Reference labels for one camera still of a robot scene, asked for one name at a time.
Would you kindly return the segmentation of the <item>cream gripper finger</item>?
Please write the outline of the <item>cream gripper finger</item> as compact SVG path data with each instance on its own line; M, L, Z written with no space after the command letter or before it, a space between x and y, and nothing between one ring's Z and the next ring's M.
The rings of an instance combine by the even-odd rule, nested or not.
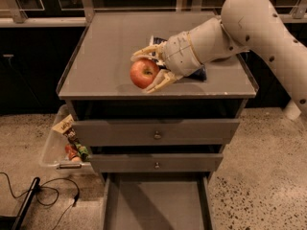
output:
M181 76L175 75L170 70L162 69L158 72L157 76L154 78L153 82L147 86L143 92L147 94L151 94L153 92L159 91L170 84L175 83L180 80Z
M146 59L155 59L157 61L163 61L163 44L154 44L147 46L141 50L138 50L134 52L131 55L130 60L131 61L137 61L141 58L146 58Z

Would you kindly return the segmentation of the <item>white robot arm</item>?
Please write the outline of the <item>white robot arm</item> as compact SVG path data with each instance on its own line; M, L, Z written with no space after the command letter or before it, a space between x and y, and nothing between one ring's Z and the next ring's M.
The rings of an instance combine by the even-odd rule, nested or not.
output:
M263 59L302 112L307 111L307 48L286 29L270 0L225 0L221 17L132 54L165 66L145 91L153 93L208 62L251 50Z

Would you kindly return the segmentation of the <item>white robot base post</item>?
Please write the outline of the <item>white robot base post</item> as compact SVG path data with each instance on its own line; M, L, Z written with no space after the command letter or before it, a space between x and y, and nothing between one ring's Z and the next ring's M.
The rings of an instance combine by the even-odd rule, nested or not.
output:
M293 100L290 100L288 104L285 106L285 108L283 109L283 113L288 119L294 121L300 116L301 111L297 107L295 102Z

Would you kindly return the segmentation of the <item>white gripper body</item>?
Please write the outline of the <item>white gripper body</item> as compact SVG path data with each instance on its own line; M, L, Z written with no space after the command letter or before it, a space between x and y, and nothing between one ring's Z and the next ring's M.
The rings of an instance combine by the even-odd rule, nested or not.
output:
M162 60L166 68L177 77L188 77L202 68L187 32L173 35L165 42Z

